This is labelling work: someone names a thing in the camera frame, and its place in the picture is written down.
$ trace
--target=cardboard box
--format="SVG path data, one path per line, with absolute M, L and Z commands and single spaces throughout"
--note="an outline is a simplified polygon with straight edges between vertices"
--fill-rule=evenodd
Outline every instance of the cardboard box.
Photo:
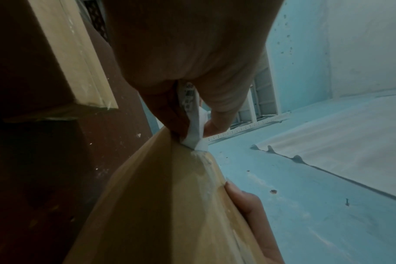
M 0 115 L 71 120 L 118 108 L 74 0 L 0 0 Z

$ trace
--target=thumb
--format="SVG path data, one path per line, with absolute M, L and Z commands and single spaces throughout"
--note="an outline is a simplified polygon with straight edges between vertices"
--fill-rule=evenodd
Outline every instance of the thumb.
M 225 183 L 225 190 L 249 224 L 268 263 L 284 263 L 259 197 L 240 190 L 231 181 Z

